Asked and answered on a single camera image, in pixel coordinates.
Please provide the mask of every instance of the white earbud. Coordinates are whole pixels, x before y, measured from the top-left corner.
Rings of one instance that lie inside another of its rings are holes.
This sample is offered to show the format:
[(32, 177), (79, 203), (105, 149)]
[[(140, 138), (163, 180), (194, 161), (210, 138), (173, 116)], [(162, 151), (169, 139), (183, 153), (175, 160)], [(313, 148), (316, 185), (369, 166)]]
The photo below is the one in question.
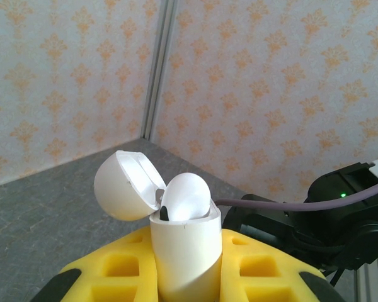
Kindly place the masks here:
[(193, 173), (175, 176), (161, 200), (160, 219), (185, 221), (205, 217), (210, 211), (211, 194), (207, 183)]

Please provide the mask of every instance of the gray floor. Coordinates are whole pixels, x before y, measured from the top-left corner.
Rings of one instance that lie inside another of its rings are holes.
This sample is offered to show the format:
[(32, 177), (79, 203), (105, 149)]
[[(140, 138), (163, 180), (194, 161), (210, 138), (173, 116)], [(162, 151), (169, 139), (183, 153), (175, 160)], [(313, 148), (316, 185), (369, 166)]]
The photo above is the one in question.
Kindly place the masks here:
[[(93, 194), (94, 176), (116, 150), (145, 153), (165, 183), (182, 172), (202, 176), (213, 199), (243, 192), (149, 143), (136, 140), (0, 186), (0, 301), (29, 301), (66, 264), (144, 225), (107, 216)], [(222, 209), (223, 216), (227, 208)], [(353, 275), (336, 287), (354, 300)]]

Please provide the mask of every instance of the wallpaper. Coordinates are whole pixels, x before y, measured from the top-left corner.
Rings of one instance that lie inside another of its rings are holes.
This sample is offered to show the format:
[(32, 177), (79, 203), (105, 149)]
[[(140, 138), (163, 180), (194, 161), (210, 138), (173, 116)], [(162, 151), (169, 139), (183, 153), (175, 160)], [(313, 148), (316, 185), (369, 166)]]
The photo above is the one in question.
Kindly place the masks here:
[(0, 0), (0, 184), (139, 138), (159, 3)]
[(154, 142), (302, 202), (378, 158), (378, 0), (180, 1), (160, 102)]

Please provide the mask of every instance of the yellow foam holder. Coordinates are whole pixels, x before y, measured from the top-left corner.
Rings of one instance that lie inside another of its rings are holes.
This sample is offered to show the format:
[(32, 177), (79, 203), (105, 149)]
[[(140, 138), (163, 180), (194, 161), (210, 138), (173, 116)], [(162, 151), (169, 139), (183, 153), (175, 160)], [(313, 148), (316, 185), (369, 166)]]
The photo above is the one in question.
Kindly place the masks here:
[[(324, 276), (269, 245), (222, 231), (220, 302), (319, 302), (299, 272)], [(144, 227), (65, 266), (81, 275), (62, 301), (160, 301), (150, 227)]]

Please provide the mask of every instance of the open case lid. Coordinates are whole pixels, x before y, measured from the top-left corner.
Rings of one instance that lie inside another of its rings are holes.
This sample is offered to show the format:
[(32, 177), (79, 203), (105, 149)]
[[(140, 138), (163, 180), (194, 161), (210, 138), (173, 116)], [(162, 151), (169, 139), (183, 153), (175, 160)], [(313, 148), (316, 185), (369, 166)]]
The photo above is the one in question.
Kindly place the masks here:
[(116, 151), (98, 169), (95, 197), (110, 216), (125, 221), (144, 218), (159, 209), (156, 191), (163, 178), (140, 152)]

